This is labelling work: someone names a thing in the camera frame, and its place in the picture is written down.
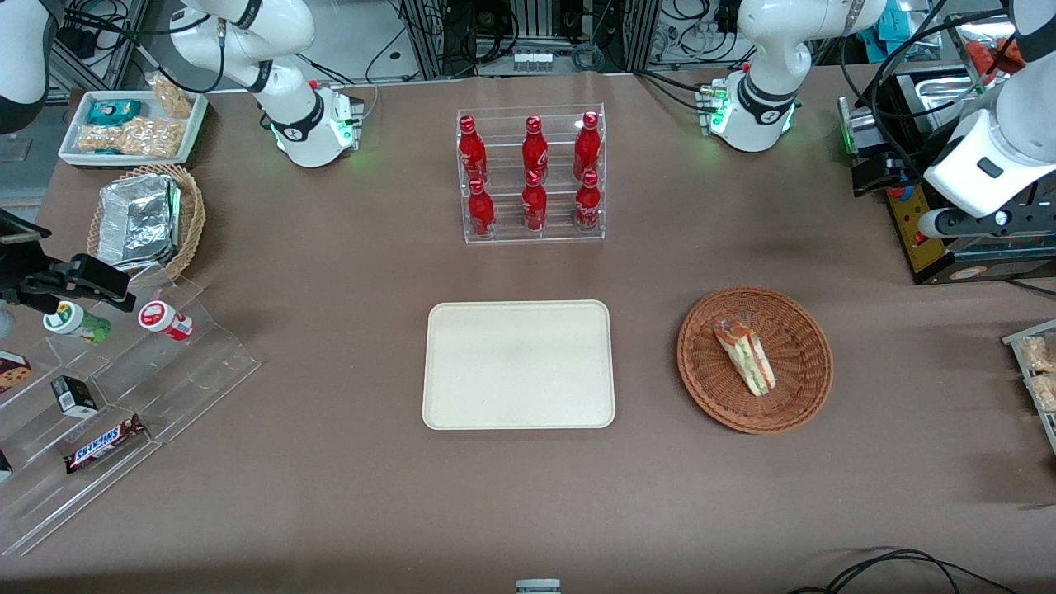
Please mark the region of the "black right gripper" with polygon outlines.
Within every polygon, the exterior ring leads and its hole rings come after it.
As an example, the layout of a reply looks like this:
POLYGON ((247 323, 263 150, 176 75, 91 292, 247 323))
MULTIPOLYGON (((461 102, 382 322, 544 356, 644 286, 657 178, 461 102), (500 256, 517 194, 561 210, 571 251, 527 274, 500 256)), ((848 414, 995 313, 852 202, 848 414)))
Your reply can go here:
POLYGON ((130 278, 124 271, 102 260, 76 253, 69 259, 69 278, 74 282, 50 281, 49 273, 58 260, 45 255, 40 241, 52 233, 26 219, 1 210, 1 294, 2 301, 23 305, 41 314, 55 314, 63 300, 87 299, 103 302, 129 313, 137 298, 105 292, 127 292, 130 278))

